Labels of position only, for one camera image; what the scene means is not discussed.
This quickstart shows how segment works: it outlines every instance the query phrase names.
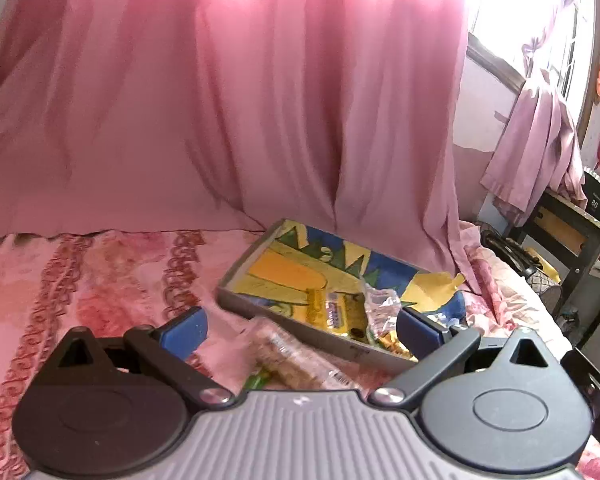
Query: food package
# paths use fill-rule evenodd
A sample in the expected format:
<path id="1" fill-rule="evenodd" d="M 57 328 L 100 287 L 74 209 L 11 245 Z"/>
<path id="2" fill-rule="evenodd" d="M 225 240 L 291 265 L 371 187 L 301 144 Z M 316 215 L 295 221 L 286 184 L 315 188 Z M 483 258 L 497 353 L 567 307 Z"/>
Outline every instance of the food package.
<path id="1" fill-rule="evenodd" d="M 306 320 L 310 325 L 332 334 L 349 336 L 349 321 L 342 294 L 310 288 L 306 295 L 309 302 Z"/>
<path id="2" fill-rule="evenodd" d="M 295 390 L 361 390 L 327 359 L 303 345 L 273 321 L 255 317 L 249 332 L 256 361 Z"/>
<path id="3" fill-rule="evenodd" d="M 398 312 L 402 307 L 398 293 L 392 288 L 377 289 L 363 282 L 365 312 L 375 340 L 395 331 Z"/>
<path id="4" fill-rule="evenodd" d="M 271 379 L 271 373 L 266 368 L 254 370 L 242 385 L 242 391 L 264 390 Z"/>
<path id="5" fill-rule="evenodd" d="M 391 330 L 391 332 L 387 332 L 383 336 L 380 336 L 378 341 L 389 352 L 401 355 L 403 357 L 406 357 L 407 359 L 416 360 L 415 357 L 413 357 L 413 355 L 411 354 L 411 352 L 407 350 L 407 347 L 400 342 L 395 330 Z"/>

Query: gray gripper base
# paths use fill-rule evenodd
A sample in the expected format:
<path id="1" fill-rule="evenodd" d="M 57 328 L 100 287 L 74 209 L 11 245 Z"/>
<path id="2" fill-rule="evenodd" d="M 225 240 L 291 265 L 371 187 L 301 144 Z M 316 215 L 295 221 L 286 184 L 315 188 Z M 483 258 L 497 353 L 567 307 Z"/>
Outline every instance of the gray gripper base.
<path id="1" fill-rule="evenodd" d="M 367 406 L 355 392 L 262 391 L 250 392 L 246 402 L 237 408 L 204 413 L 175 451 L 161 462 L 124 478 L 484 480 L 489 477 L 446 461 L 421 441 L 407 416 Z M 53 478 L 34 472 L 28 480 Z M 544 478 L 580 477 L 567 467 Z"/>

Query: window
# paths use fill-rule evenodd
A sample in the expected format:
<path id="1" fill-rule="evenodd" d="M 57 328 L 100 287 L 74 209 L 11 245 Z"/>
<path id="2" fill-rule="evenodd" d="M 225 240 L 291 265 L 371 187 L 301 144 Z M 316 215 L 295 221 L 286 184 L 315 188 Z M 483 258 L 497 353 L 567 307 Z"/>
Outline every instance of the window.
<path id="1" fill-rule="evenodd" d="M 563 9 L 549 40 L 534 54 L 534 65 L 548 70 L 576 124 L 590 82 L 595 7 L 596 0 L 575 0 Z M 470 0 L 469 54 L 512 89 L 524 83 L 522 45 L 548 20 L 539 9 L 551 5 L 546 0 Z"/>

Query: circular black plate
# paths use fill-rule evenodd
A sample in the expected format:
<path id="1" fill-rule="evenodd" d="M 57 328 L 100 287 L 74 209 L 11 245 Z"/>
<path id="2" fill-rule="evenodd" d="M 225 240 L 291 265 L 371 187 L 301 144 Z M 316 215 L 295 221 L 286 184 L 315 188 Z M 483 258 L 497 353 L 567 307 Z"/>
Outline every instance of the circular black plate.
<path id="1" fill-rule="evenodd" d="M 153 378 L 124 375 L 124 384 L 33 384 L 13 418 L 29 464 L 69 478 L 118 476 L 174 444 L 187 421 L 182 398 Z"/>
<path id="2" fill-rule="evenodd" d="M 419 418 L 444 453 L 477 470 L 504 474 L 533 474 L 570 462 L 591 427 L 590 411 L 572 384 L 545 368 L 523 365 L 438 384 L 425 396 Z"/>

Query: floral bedspread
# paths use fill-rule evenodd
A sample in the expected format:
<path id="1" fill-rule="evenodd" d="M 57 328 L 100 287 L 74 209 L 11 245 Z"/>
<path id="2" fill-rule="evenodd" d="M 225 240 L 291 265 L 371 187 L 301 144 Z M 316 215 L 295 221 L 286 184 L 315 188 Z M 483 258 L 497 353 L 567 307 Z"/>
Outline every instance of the floral bedspread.
<path id="1" fill-rule="evenodd" d="M 138 324 L 159 326 L 191 305 L 204 307 L 208 339 L 189 363 L 238 392 L 253 370 L 240 337 L 247 321 L 214 301 L 217 282 L 258 237 L 244 231 L 178 231 L 53 240 L 0 240 L 0 480 L 27 466 L 11 435 L 11 417 L 36 370 L 72 326 L 119 336 Z M 333 359 L 373 388 L 386 376 Z"/>

